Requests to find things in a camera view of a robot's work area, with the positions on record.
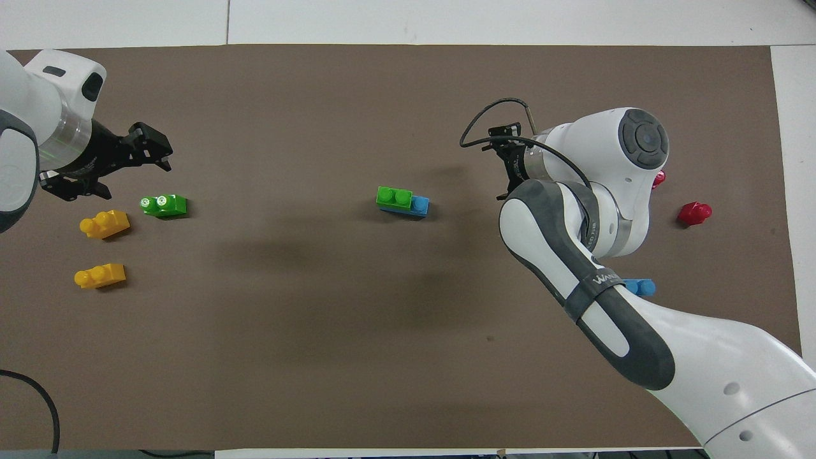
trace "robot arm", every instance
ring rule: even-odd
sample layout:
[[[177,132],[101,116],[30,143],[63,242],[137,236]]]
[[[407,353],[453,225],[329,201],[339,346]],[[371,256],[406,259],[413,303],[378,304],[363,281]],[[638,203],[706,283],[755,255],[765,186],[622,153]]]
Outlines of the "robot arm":
[[[558,145],[591,188],[524,140],[491,142],[512,165],[499,215],[508,250],[607,361],[671,409],[712,458],[812,457],[816,434],[806,426],[816,414],[816,373],[798,355],[751,325],[635,296],[597,260],[632,252],[645,237],[651,183],[668,153],[657,119],[615,109],[535,138]],[[544,174],[552,180],[540,180]]]
[[[38,53],[25,67],[0,51],[0,233],[25,212],[36,184],[66,201],[95,194],[98,179],[122,167],[170,170],[167,138],[144,123],[114,135],[93,119],[107,77],[92,60]]]

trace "black cable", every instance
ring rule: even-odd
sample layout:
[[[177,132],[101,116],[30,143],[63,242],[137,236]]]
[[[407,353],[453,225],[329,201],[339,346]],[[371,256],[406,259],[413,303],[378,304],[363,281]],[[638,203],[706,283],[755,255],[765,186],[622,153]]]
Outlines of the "black cable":
[[[525,108],[525,111],[527,112],[527,120],[530,122],[530,128],[533,129],[533,134],[535,134],[535,124],[533,123],[533,115],[530,112],[530,107],[527,105],[526,102],[524,102],[521,99],[508,97],[508,98],[505,98],[505,99],[499,99],[496,102],[493,102],[492,104],[487,105],[478,114],[476,114],[475,117],[473,117],[471,122],[468,124],[468,127],[465,128],[464,132],[462,133],[462,136],[459,138],[459,146],[460,147],[467,148],[467,147],[472,147],[474,145],[490,143],[490,142],[493,142],[495,140],[515,140],[517,142],[522,142],[527,146],[537,146],[537,147],[539,147],[541,149],[545,149],[548,152],[550,152],[551,154],[555,155],[556,158],[560,159],[564,164],[569,166],[570,169],[572,169],[572,171],[575,172],[578,175],[578,177],[581,179],[583,184],[587,186],[587,188],[590,188],[590,189],[592,188],[589,185],[589,179],[587,179],[587,176],[585,176],[583,174],[583,172],[578,168],[578,166],[575,166],[575,164],[572,161],[570,161],[566,156],[564,156],[564,154],[562,154],[560,151],[554,149],[553,147],[551,147],[549,145],[545,145],[545,144],[543,144],[541,142],[538,142],[536,140],[532,140],[532,139],[528,139],[526,137],[520,137],[520,136],[490,136],[490,137],[485,137],[484,139],[474,140],[474,141],[465,143],[464,139],[465,139],[465,137],[468,136],[468,134],[470,133],[470,130],[473,129],[473,125],[476,124],[476,121],[478,121],[479,118],[481,118],[481,116],[487,112],[487,110],[490,110],[493,107],[495,107],[496,105],[502,104],[503,102],[515,102],[517,104],[523,105],[524,108]]]
[[[46,392],[45,388],[26,375],[10,372],[8,370],[0,370],[0,376],[14,378],[32,386],[34,390],[36,390],[42,396],[42,399],[46,401],[48,411],[51,412],[51,425],[54,428],[54,437],[51,441],[51,454],[56,454],[57,451],[60,450],[60,415],[56,412],[54,400],[51,399],[51,396],[48,394],[48,392]]]
[[[150,452],[146,449],[140,449],[139,452],[143,454],[147,454],[150,457],[191,457],[191,456],[212,456],[214,453],[209,451],[185,451],[185,452],[178,452],[176,454],[158,454],[156,452]]]

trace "black circular button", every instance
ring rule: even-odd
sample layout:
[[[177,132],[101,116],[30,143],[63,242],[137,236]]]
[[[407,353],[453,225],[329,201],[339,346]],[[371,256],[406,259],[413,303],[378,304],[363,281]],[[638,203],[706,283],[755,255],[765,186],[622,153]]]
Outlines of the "black circular button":
[[[653,124],[641,124],[635,130],[635,140],[644,151],[651,153],[660,146],[660,132]]]

